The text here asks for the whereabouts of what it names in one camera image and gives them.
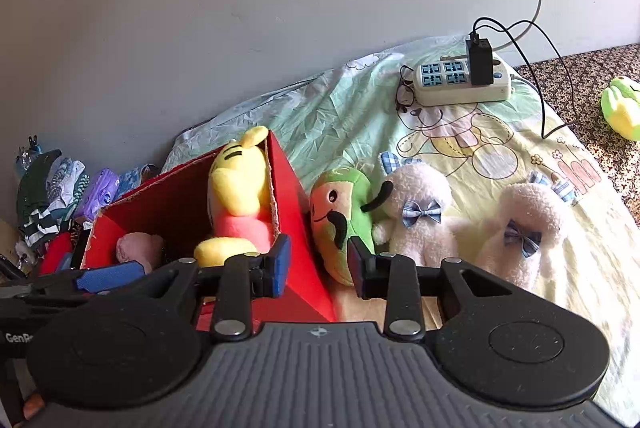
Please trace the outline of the green avocado plush toy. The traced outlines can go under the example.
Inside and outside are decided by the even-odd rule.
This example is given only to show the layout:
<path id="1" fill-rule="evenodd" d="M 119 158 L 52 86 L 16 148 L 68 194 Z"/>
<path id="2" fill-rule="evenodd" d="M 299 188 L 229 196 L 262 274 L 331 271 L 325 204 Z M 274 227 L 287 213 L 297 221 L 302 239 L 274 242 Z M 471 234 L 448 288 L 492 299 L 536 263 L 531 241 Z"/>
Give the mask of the green avocado plush toy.
<path id="1" fill-rule="evenodd" d="M 345 286 L 352 286 L 347 241 L 358 236 L 370 252 L 374 252 L 372 214 L 390 197 L 393 183 L 383 182 L 375 196 L 371 196 L 371 188 L 370 180 L 362 171 L 341 167 L 324 172 L 310 192 L 314 244 L 326 270 Z"/>

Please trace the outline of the red cardboard box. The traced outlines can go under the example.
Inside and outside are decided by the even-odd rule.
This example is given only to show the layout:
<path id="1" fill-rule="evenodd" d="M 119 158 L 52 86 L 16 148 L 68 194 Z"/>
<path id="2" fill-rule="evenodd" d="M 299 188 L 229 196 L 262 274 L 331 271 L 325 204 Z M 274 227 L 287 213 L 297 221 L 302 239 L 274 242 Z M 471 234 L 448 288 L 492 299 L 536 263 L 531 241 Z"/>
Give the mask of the red cardboard box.
<path id="1" fill-rule="evenodd" d="M 253 324 L 334 322 L 328 284 L 314 255 L 307 196 L 274 134 L 265 138 L 262 148 L 269 162 L 273 231 L 290 237 L 291 262 L 283 295 L 253 302 Z M 102 208 L 93 222 L 80 266 L 114 266 L 117 241 L 137 232 L 163 239 L 163 263 L 192 255 L 196 245 L 214 232 L 208 216 L 207 180 L 220 151 L 216 148 L 184 162 Z"/>

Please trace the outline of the white power strip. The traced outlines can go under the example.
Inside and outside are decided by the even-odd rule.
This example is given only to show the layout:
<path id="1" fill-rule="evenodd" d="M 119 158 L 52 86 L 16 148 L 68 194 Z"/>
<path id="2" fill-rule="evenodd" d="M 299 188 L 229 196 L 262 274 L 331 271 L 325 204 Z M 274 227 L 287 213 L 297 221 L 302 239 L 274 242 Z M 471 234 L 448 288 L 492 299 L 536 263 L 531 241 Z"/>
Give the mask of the white power strip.
<path id="1" fill-rule="evenodd" d="M 500 56 L 492 56 L 491 84 L 472 84 L 469 60 L 450 60 L 418 64 L 411 83 L 416 100 L 423 106 L 439 106 L 509 99 L 511 77 Z"/>

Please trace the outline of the white bunny plush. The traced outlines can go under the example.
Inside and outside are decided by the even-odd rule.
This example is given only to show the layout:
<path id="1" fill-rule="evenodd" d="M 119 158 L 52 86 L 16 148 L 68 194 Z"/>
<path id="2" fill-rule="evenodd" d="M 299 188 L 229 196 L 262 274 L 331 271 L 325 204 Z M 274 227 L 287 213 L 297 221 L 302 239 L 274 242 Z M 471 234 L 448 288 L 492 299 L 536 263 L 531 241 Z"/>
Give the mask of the white bunny plush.
<path id="1" fill-rule="evenodd" d="M 460 222 L 447 217 L 452 204 L 447 178 L 421 159 L 380 154 L 383 185 L 390 195 L 381 205 L 384 218 L 372 226 L 378 247 L 411 258 L 417 266 L 439 266 L 458 255 L 454 230 Z"/>
<path id="2" fill-rule="evenodd" d="M 567 288 L 563 243 L 575 200 L 569 180 L 537 170 L 525 181 L 506 186 L 486 221 L 488 237 L 475 264 L 529 292 L 544 278 L 561 297 Z"/>

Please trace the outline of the cartoon print bed sheet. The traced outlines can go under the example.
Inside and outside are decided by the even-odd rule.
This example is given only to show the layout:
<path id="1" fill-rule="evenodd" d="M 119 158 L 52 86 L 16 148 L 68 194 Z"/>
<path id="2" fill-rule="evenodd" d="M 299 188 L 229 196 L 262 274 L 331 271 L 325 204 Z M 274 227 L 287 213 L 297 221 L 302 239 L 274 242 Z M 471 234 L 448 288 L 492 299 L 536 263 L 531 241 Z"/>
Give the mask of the cartoon print bed sheet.
<path id="1" fill-rule="evenodd" d="M 254 125 L 277 136 L 310 188 L 324 170 L 352 166 L 372 182 L 378 156 L 420 158 L 444 174 L 451 213 L 480 223 L 506 186 L 532 171 L 574 185 L 576 200 L 560 248 L 563 269 L 540 281 L 544 298 L 600 327 L 611 362 L 598 403 L 626 425 L 639 419 L 639 229 L 611 180 L 559 115 L 559 104 L 515 75 L 507 100 L 426 106 L 412 73 L 454 54 L 457 37 L 426 38 L 353 60 L 335 70 L 256 96 L 176 137 L 164 166 L 175 168 Z"/>

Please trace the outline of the brown floral patterned cloth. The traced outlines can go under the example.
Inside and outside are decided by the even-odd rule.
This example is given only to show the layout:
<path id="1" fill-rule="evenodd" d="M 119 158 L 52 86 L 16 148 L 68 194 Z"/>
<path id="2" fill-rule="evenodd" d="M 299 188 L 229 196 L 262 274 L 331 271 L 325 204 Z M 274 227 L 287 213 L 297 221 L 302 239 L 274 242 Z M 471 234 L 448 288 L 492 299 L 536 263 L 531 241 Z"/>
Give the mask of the brown floral patterned cloth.
<path id="1" fill-rule="evenodd" d="M 610 180 L 631 217 L 638 219 L 639 144 L 616 133 L 601 110 L 602 93 L 613 78 L 639 79 L 638 44 L 537 62 L 533 72 L 546 102 L 574 133 L 571 139 L 565 129 L 555 134 L 549 159 L 535 155 L 534 162 L 570 180 L 580 194 Z"/>

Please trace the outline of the yellow bear plush toy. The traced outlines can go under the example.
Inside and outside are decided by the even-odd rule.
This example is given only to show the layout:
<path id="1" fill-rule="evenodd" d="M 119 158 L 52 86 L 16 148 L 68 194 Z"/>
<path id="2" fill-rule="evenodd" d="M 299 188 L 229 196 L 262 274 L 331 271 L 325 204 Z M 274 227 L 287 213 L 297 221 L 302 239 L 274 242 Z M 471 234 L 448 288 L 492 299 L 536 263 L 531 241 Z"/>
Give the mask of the yellow bear plush toy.
<path id="1" fill-rule="evenodd" d="M 269 130 L 256 126 L 226 144 L 207 180 L 207 206 L 213 236 L 194 249 L 200 266 L 222 266 L 235 255 L 269 252 L 274 233 L 270 173 L 262 144 Z"/>

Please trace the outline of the pink plush toy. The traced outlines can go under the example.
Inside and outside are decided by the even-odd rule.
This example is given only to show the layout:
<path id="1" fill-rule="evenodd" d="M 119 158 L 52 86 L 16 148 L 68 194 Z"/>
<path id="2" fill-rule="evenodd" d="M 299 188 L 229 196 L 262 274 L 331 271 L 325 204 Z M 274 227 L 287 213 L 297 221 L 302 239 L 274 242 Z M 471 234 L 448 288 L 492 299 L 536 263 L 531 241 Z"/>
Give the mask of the pink plush toy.
<path id="1" fill-rule="evenodd" d="M 116 243 L 116 258 L 120 263 L 136 262 L 146 274 L 160 264 L 164 241 L 158 235 L 143 232 L 128 233 Z"/>

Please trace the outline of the black power adapter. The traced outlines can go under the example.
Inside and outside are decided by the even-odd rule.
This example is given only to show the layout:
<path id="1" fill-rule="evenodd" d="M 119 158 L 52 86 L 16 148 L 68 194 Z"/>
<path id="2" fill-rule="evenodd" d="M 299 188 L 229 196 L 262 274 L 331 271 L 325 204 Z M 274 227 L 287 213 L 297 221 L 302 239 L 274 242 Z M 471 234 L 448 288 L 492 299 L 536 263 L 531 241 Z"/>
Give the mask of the black power adapter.
<path id="1" fill-rule="evenodd" d="M 494 83 L 494 59 L 492 47 L 486 38 L 480 38 L 475 31 L 465 40 L 466 56 L 469 62 L 471 84 L 474 87 L 486 87 Z"/>

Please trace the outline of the green yellow frog plush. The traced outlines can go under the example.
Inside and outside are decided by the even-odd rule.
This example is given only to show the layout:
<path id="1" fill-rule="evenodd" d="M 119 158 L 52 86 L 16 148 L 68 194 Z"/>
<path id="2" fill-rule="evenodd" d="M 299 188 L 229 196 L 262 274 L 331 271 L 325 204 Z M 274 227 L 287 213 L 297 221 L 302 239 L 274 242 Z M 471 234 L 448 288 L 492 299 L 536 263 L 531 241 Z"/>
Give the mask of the green yellow frog plush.
<path id="1" fill-rule="evenodd" d="M 601 110 L 605 121 L 624 139 L 640 141 L 640 91 L 638 81 L 614 77 L 602 91 Z"/>

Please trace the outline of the pile of clothes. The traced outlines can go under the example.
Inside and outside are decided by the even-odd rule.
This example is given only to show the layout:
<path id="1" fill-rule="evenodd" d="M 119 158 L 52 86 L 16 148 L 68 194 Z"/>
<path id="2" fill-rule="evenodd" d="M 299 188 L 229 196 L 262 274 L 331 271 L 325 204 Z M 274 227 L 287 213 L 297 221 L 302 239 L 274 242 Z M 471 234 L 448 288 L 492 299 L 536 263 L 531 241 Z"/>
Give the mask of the pile of clothes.
<path id="1" fill-rule="evenodd" d="M 50 241 L 72 226 L 90 176 L 81 160 L 57 148 L 43 151 L 35 134 L 28 138 L 27 148 L 20 148 L 14 172 L 18 230 L 27 247 L 43 255 Z"/>

